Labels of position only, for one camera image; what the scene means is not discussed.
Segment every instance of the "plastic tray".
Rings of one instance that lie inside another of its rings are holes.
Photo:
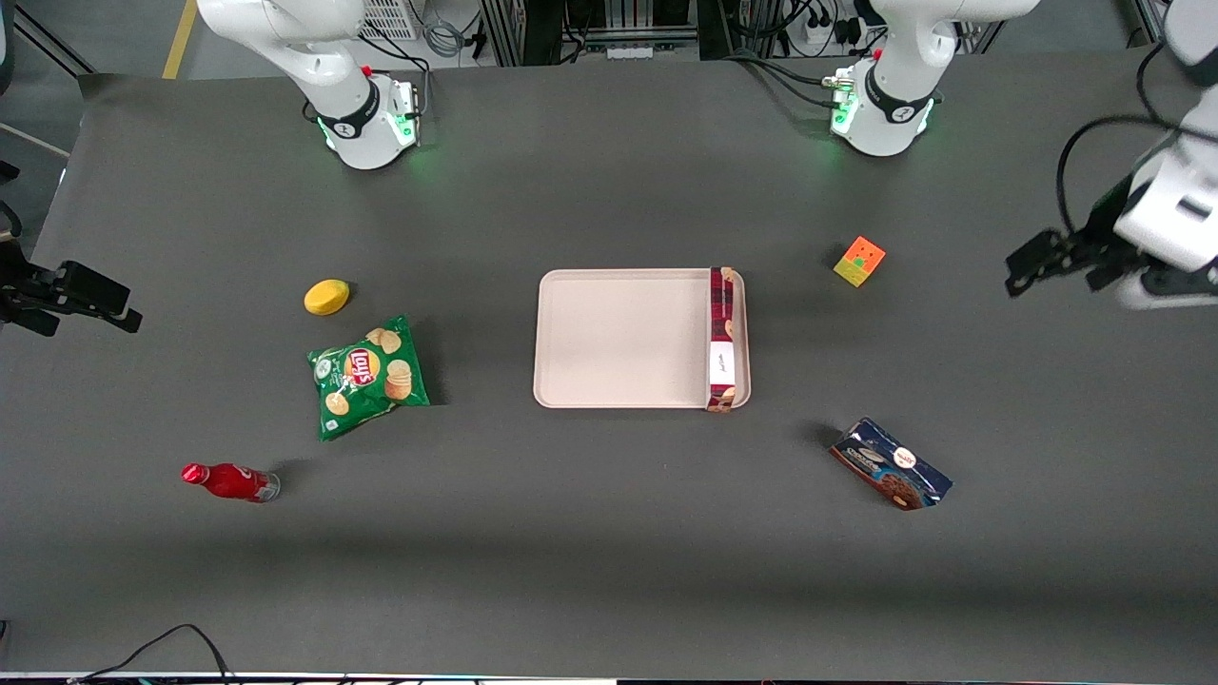
[[[533,397],[549,408],[705,410],[710,268],[560,269],[541,279]],[[749,401],[737,274],[736,402]]]

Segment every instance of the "snack bag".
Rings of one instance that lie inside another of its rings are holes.
[[[904,511],[933,507],[951,488],[950,478],[914,456],[909,447],[866,417],[847,430],[829,452]]]
[[[354,345],[314,350],[308,361],[322,399],[318,438],[323,442],[400,405],[431,403],[406,314],[374,328]]]

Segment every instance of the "blue snack package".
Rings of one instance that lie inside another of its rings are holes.
[[[950,478],[866,417],[843,433],[829,452],[904,511],[933,507],[951,488]]]

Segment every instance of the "yellow object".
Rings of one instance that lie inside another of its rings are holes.
[[[850,283],[850,285],[854,285],[855,288],[862,285],[862,282],[867,280],[867,277],[871,275],[870,273],[862,271],[862,268],[855,266],[845,257],[842,257],[842,261],[838,262],[838,266],[833,267],[833,272],[840,275],[842,278],[847,279]]]
[[[347,282],[331,278],[323,280],[304,294],[304,308],[319,317],[330,316],[341,310],[351,299],[351,286]]]

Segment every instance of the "yellow sponge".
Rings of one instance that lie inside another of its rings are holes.
[[[304,308],[319,317],[330,316],[341,310],[351,299],[351,285],[345,280],[331,278],[323,280],[304,294]]]

